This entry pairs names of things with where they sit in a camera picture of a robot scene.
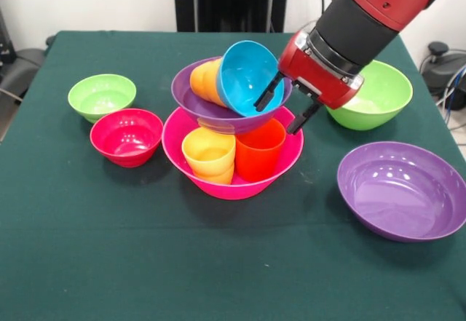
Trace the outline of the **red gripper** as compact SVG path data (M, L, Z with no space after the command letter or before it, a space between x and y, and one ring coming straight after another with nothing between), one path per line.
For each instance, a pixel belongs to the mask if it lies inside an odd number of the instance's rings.
M295 135L323 105L337 109L348 103L363 86L364 78L357 74L349 76L324 64L307 43L308 33L296 32L288 42L278 61L278 71L266 89L254 103L257 112L262 112L275 95L275 89L284 76L304 85L316 94L320 102L312 103L297 115L287 126L287 133Z

